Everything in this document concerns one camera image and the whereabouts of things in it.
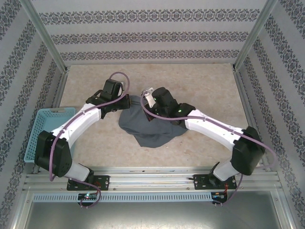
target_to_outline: metal base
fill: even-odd
[[[211,192],[219,190],[195,190],[192,180],[194,174],[208,174],[210,168],[202,167],[134,167],[134,168],[92,168],[96,175],[109,175],[109,190],[102,193],[100,202],[203,202],[212,201]],[[66,178],[49,181],[47,171],[27,175],[22,196],[18,205],[13,227],[24,228],[32,204],[74,202],[77,205],[78,195],[88,191],[67,191]],[[283,193],[277,172],[258,170],[251,176],[244,176],[238,193],[271,193],[278,220],[282,228],[295,228],[288,203]]]
[[[227,206],[210,202],[33,202],[26,229],[279,229],[269,192],[240,192]]]

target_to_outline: patterned wallpaper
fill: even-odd
[[[36,113],[51,107],[61,72],[18,0],[0,0],[0,229],[9,226]]]
[[[263,141],[273,145],[297,228],[305,228],[305,6],[280,0],[240,75]]]
[[[234,63],[265,0],[34,0],[66,65]]]

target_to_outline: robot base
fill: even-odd
[[[194,174],[193,178],[189,178],[194,181],[195,190],[215,190],[223,189],[225,190],[225,185],[228,185],[227,189],[236,189],[235,176],[229,177],[226,181],[221,182],[219,185],[214,186],[209,182],[208,174]]]
[[[94,176],[92,184],[99,187],[101,191],[108,191],[110,176]],[[68,191],[90,191],[95,188],[83,185],[73,180],[69,180],[67,184]]]

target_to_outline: gray cloth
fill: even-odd
[[[157,148],[187,131],[187,129],[158,118],[149,122],[141,108],[140,97],[131,95],[130,98],[130,109],[122,111],[119,126],[133,135],[140,146]]]

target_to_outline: aluminum frame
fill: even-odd
[[[259,14],[249,36],[247,37],[242,49],[240,50],[236,61],[234,63],[234,69],[238,70],[242,66],[245,58],[247,57],[253,43],[257,39],[258,34],[262,30],[265,22],[267,21],[270,13],[272,12],[273,8],[275,7],[278,0],[267,0],[261,13]]]
[[[57,50],[54,41],[52,40],[48,30],[46,29],[45,25],[43,24],[39,14],[37,13],[35,7],[33,6],[31,0],[20,0],[21,5],[25,9],[27,15],[29,16],[30,20],[32,21],[33,25],[35,26],[37,32],[39,33],[42,41],[48,48],[48,51],[51,53],[54,61],[56,62],[57,66],[59,67],[60,71],[63,73],[67,66],[61,57],[60,52]]]
[[[109,190],[103,191],[102,194],[200,194],[223,191],[194,189],[193,181],[188,180],[188,178],[193,177],[194,174],[209,173],[210,170],[206,167],[95,167],[92,169],[97,175],[109,175],[111,177]],[[50,182],[47,171],[28,174],[11,229],[25,228],[35,195],[48,193],[51,196],[56,196],[67,193],[87,193],[87,191],[67,191],[67,181],[67,178],[56,178],[54,182]],[[258,169],[251,176],[244,176],[238,192],[247,191],[270,191],[281,227],[283,229],[296,228],[277,172],[266,172]]]
[[[54,103],[53,103],[54,108],[59,107],[61,104],[61,99],[62,99],[63,91],[65,89],[65,85],[66,85],[66,82],[68,79],[69,70],[70,70],[70,67],[68,67],[68,69],[62,73],[61,81],[59,83],[58,91],[55,95],[55,99],[54,99]]]

